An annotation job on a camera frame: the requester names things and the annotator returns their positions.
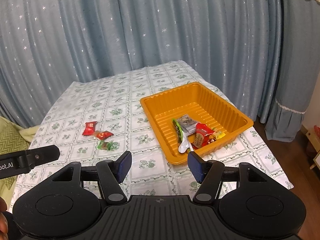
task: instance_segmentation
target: red object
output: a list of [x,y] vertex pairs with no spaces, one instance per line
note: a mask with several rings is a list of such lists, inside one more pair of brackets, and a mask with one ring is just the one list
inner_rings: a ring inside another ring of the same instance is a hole
[[316,135],[320,138],[320,127],[315,125],[313,128],[315,129]]
[[207,144],[215,141],[215,139],[211,136],[214,133],[214,130],[210,129],[204,123],[196,124],[196,138],[192,143],[195,148],[201,148],[206,146]]
[[104,140],[104,139],[107,139],[108,137],[112,136],[113,133],[111,133],[109,131],[104,131],[104,132],[95,131],[93,135],[100,140]]
[[82,135],[93,135],[93,133],[96,130],[96,124],[97,124],[97,121],[86,122],[85,129],[84,129]]

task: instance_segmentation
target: blue gripper pad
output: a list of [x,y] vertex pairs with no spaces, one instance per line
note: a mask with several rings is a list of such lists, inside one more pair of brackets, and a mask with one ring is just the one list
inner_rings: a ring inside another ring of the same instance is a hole
[[195,152],[188,153],[188,167],[198,183],[202,183],[204,180],[202,163],[205,163],[205,161],[198,154]]
[[116,180],[117,182],[120,184],[124,181],[125,176],[127,176],[130,168],[131,168],[131,164],[132,164],[132,155],[131,152],[129,151],[125,151],[124,154],[122,154],[117,160],[116,162],[119,163],[119,169],[118,172],[116,174]]

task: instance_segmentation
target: wall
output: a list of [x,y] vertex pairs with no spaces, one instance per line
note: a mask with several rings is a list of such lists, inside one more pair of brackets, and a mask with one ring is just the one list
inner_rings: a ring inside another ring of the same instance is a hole
[[307,130],[312,129],[315,124],[320,127],[320,74],[302,122]]

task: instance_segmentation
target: floral tablecloth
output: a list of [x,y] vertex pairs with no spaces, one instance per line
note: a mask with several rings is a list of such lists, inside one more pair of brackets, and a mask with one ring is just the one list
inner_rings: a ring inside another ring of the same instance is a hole
[[[73,82],[47,113],[30,146],[32,149],[54,144],[60,149],[60,158],[20,175],[10,208],[19,196],[69,162],[95,165],[100,160],[115,160],[126,150],[132,152],[132,167],[121,184],[127,196],[186,194],[192,198],[199,184],[187,166],[166,161],[139,99],[194,81],[229,101],[183,61],[145,67],[89,83]],[[84,123],[90,121],[98,121],[97,130],[114,133],[108,140],[112,142],[110,151],[98,150],[97,139],[82,136]],[[283,186],[292,187],[254,128],[204,159],[219,160],[232,167],[249,162]],[[225,183],[221,196],[235,187],[235,183]],[[87,182],[85,188],[100,196],[96,183]]]

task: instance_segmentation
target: hand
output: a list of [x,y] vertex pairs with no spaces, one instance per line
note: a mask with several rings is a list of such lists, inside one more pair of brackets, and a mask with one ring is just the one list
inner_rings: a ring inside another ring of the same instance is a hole
[[[7,210],[7,204],[3,198],[0,197],[0,212]],[[0,240],[8,240],[8,222],[5,216],[0,213]]]

